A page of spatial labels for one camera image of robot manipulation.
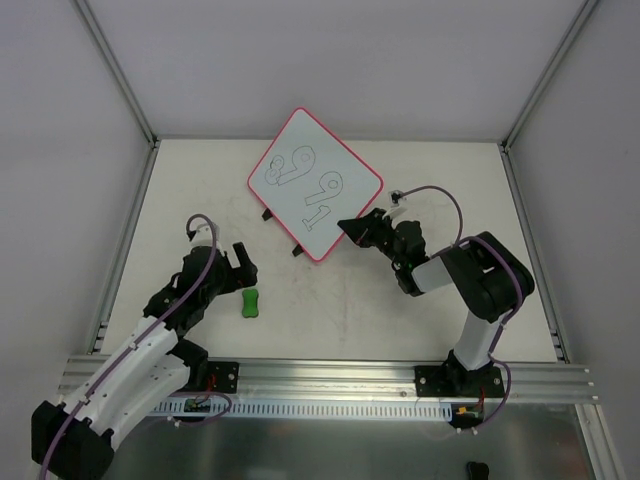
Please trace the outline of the green bone-shaped eraser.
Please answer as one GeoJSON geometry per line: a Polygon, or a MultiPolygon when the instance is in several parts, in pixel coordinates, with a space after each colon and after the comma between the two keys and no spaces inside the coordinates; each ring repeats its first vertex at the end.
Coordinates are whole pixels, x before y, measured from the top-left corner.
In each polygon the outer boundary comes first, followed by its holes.
{"type": "Polygon", "coordinates": [[[244,318],[257,318],[259,316],[259,292],[255,288],[242,291],[242,310],[244,318]]]}

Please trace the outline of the pink framed whiteboard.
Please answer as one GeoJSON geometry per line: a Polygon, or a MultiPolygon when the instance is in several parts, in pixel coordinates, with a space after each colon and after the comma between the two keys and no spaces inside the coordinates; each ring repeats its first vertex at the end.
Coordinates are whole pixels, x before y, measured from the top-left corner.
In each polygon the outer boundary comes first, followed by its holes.
{"type": "Polygon", "coordinates": [[[382,176],[303,107],[295,109],[247,179],[302,251],[323,261],[381,193],[382,176]]]}

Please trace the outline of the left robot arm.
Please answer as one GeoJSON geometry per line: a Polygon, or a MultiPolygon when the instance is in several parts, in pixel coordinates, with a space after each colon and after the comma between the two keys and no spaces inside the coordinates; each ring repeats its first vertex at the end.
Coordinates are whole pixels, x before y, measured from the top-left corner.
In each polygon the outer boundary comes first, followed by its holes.
{"type": "Polygon", "coordinates": [[[100,479],[126,437],[162,400],[185,388],[197,390],[209,377],[207,351],[187,339],[220,295],[257,283],[258,268],[243,243],[239,261],[199,245],[182,269],[151,297],[124,343],[58,403],[42,402],[31,417],[31,457],[40,478],[100,479]]]}

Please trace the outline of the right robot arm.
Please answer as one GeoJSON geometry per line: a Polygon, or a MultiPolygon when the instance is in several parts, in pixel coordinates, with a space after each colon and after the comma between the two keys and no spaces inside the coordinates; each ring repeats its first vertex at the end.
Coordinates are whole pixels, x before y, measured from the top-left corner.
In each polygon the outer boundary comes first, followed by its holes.
{"type": "Polygon", "coordinates": [[[360,248],[374,247],[391,261],[401,290],[417,297],[453,285],[467,316],[458,342],[437,367],[414,368],[419,397],[501,398],[505,387],[492,354],[504,324],[535,290],[532,274],[495,236],[485,231],[429,256],[418,221],[394,224],[376,208],[337,222],[360,248]]]}

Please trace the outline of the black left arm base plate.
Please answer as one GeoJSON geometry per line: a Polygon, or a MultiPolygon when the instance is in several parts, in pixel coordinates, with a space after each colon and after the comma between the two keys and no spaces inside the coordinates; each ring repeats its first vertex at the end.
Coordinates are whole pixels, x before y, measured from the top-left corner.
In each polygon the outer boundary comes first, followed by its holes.
{"type": "Polygon", "coordinates": [[[209,361],[206,374],[206,390],[210,392],[236,394],[238,390],[240,364],[231,361],[209,361]]]}

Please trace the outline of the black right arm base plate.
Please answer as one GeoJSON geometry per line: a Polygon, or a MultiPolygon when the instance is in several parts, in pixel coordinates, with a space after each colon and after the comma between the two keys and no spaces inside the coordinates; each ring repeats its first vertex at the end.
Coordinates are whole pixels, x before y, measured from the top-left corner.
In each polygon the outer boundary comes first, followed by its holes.
{"type": "Polygon", "coordinates": [[[446,398],[503,398],[506,392],[501,370],[488,368],[466,371],[447,369],[445,365],[417,365],[414,367],[415,389],[418,397],[446,398]]]}

